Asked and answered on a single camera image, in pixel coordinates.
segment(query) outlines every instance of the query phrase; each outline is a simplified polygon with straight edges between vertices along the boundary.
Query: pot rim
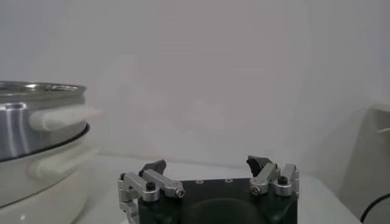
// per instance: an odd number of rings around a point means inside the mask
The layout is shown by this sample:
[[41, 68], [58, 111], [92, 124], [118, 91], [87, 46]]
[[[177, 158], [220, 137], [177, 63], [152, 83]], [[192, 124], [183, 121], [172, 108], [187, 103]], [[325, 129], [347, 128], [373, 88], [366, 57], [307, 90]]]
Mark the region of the pot rim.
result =
[[87, 87], [61, 83], [0, 81], [0, 102], [82, 95]]

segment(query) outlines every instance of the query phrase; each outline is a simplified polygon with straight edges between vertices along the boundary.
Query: pot handle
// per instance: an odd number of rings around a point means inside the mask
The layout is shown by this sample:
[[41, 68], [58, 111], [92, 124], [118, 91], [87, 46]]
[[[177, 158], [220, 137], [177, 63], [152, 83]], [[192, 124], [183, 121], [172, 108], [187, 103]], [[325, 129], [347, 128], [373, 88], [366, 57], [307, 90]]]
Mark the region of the pot handle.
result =
[[80, 144], [73, 149], [38, 160], [30, 166], [29, 173], [39, 179], [63, 177], [98, 152], [99, 149]]
[[30, 125], [39, 131], [54, 131], [85, 121], [102, 113], [87, 105], [71, 105], [48, 110], [38, 110], [30, 116]]

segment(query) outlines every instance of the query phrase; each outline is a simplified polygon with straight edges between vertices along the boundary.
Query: white table surface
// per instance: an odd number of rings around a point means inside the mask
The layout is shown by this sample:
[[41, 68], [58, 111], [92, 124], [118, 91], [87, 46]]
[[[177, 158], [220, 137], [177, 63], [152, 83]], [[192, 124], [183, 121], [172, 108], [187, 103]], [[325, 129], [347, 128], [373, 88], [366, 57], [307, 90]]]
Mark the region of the white table surface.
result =
[[[121, 173], [138, 171], [151, 161], [98, 155], [85, 169], [88, 174], [89, 199], [74, 224], [125, 224], [119, 209], [116, 181]], [[248, 169], [167, 162], [164, 174], [177, 180], [206, 180], [250, 177]], [[352, 213], [317, 178], [301, 175], [299, 223], [359, 224]]]

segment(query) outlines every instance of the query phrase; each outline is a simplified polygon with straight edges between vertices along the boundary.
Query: stainless steel pot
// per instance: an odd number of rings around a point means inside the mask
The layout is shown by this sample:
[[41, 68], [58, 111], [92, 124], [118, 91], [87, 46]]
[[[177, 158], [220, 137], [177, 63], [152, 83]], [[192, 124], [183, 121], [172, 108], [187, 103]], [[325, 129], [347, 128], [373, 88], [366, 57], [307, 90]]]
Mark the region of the stainless steel pot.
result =
[[86, 87], [0, 82], [0, 161], [58, 147], [83, 132], [98, 113], [86, 105]]

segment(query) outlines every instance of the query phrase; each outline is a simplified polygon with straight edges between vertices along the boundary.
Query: white cooker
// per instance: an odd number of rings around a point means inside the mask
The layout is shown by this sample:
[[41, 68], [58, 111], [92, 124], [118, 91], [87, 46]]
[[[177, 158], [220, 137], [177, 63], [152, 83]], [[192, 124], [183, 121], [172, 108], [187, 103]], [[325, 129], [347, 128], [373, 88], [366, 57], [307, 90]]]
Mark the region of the white cooker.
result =
[[100, 113], [85, 90], [0, 82], [0, 223], [70, 224], [82, 209], [78, 167], [98, 152], [83, 143], [86, 119]]

